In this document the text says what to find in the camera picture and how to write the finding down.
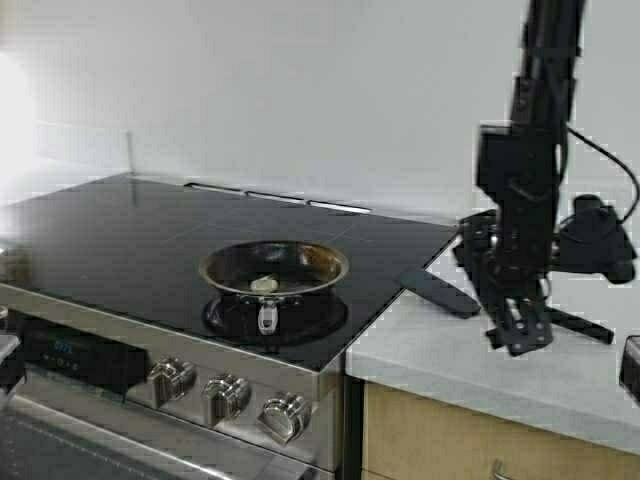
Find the oven door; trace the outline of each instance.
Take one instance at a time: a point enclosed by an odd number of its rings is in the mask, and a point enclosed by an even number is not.
[[[31,373],[0,416],[0,478],[333,480],[217,432]]]

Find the drawer handle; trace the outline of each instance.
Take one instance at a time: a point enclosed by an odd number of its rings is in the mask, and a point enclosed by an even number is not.
[[[500,460],[496,460],[493,462],[493,476],[491,480],[513,480],[511,477],[507,477],[504,473],[502,473],[502,462]]]

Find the black glass cooktop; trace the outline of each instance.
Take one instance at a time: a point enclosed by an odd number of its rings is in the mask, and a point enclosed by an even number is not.
[[[241,348],[321,370],[397,296],[394,279],[428,264],[454,229],[374,215],[142,181],[122,175],[0,210],[0,239],[27,255],[18,287],[229,343],[202,321],[218,298],[199,261],[236,243],[295,240],[342,251],[349,275],[335,289],[348,308],[327,336]]]

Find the stove knob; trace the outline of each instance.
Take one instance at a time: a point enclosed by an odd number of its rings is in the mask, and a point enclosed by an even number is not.
[[[196,381],[196,369],[189,362],[165,358],[154,365],[147,380],[151,384],[151,402],[160,408],[186,395]]]
[[[302,434],[310,420],[311,406],[304,398],[279,393],[264,404],[258,424],[274,440],[286,445]]]
[[[202,406],[207,425],[237,417],[251,398],[251,386],[244,378],[222,374],[211,379],[202,391]]]

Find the cabinet drawer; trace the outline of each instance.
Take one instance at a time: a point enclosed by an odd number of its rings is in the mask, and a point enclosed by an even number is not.
[[[640,457],[368,384],[364,469],[394,480],[640,480]]]

